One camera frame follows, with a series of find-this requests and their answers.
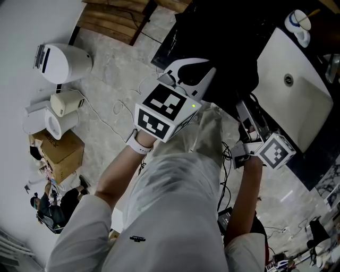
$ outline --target white pants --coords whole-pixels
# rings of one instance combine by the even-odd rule
[[[203,112],[201,122],[192,121],[188,126],[173,136],[168,142],[160,142],[151,153],[152,157],[186,153],[193,147],[193,152],[211,158],[219,167],[222,166],[222,117],[217,108]]]

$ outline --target white cup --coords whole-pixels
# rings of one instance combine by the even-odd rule
[[[300,10],[295,10],[291,12],[286,20],[285,26],[286,29],[291,33],[302,33],[303,37],[302,41],[306,42],[309,39],[308,30],[311,29],[311,23],[307,15]]]

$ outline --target white wristband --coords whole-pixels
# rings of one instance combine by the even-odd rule
[[[128,141],[126,142],[126,144],[128,145],[128,146],[130,146],[134,151],[136,151],[137,153],[139,153],[139,154],[142,154],[142,155],[146,155],[147,153],[149,153],[150,152],[150,150],[152,149],[152,147],[151,148],[147,148],[147,147],[144,147],[144,146],[142,146],[140,143],[138,143],[137,141],[136,141],[136,139],[135,139],[135,137],[136,137],[136,135],[137,135],[137,130],[136,129],[134,129],[133,131],[132,131],[132,134],[131,134],[131,136],[129,137],[129,139],[128,139]]]

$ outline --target marble floor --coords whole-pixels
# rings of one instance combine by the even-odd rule
[[[158,7],[150,18],[144,32],[163,41],[175,23],[174,12]],[[147,86],[151,77],[156,77],[156,67],[151,60],[159,48],[159,43],[140,35],[133,47],[109,37],[81,29],[75,45],[85,49],[93,58],[92,72],[85,78],[63,85],[63,88],[80,90],[90,101],[99,116],[111,125],[123,139],[133,128],[133,120],[126,108],[121,110],[121,100],[128,109],[134,110],[134,103],[140,91]],[[73,131],[85,142],[83,165],[80,172],[90,180],[93,187],[100,174],[125,146],[121,138],[101,123],[87,103],[79,109],[80,123]],[[223,113],[223,140],[234,146],[239,139],[237,122]],[[231,192],[230,205],[235,202],[242,169],[231,169],[227,186]],[[307,248],[304,219],[324,216],[327,207],[316,189],[308,191],[287,168],[277,171],[264,169],[260,189],[261,201],[257,205],[257,216],[267,228],[269,246],[276,252],[286,251],[293,255]],[[229,201],[228,192],[221,208]],[[118,203],[122,209],[124,201]],[[274,228],[286,229],[284,233]]]

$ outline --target person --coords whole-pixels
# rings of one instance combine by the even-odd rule
[[[59,236],[47,272],[59,271],[260,271],[265,237],[250,233],[262,161],[244,164],[241,187],[224,236],[217,224],[222,166],[222,124],[216,107],[167,143],[144,131],[135,139],[154,146],[150,162],[131,183],[123,228],[108,241],[112,212],[144,155],[126,146],[86,195]]]
[[[44,216],[53,219],[54,223],[60,227],[65,226],[70,220],[75,208],[77,207],[80,199],[87,194],[87,187],[89,184],[83,176],[79,176],[80,185],[72,190],[68,191],[65,196],[61,198],[60,206],[57,203],[57,196],[53,193],[54,201],[49,203],[49,192],[51,190],[51,180],[48,180],[44,195],[40,198],[34,196],[31,198],[31,206],[42,213]]]

